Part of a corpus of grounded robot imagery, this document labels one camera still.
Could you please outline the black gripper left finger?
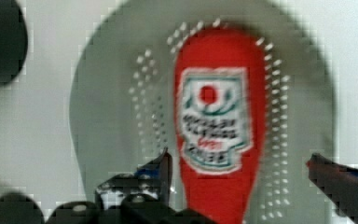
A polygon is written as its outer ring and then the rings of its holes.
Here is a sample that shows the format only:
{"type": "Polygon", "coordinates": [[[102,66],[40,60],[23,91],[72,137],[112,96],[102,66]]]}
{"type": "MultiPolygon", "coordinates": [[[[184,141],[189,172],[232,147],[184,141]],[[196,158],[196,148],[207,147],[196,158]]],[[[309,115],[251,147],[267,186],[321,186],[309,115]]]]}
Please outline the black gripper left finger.
{"type": "Polygon", "coordinates": [[[95,201],[58,206],[43,218],[36,202],[18,192],[0,197],[0,224],[216,224],[192,210],[169,207],[172,156],[167,149],[132,174],[119,174],[95,191],[95,201]]]}

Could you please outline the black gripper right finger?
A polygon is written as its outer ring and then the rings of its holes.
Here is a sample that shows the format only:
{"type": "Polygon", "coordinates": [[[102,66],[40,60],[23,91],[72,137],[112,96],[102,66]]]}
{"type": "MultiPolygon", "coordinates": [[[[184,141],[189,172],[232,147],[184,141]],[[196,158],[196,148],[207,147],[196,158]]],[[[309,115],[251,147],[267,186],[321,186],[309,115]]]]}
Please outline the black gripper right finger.
{"type": "Polygon", "coordinates": [[[358,169],[313,153],[306,162],[309,180],[323,192],[337,209],[358,224],[358,169]]]}

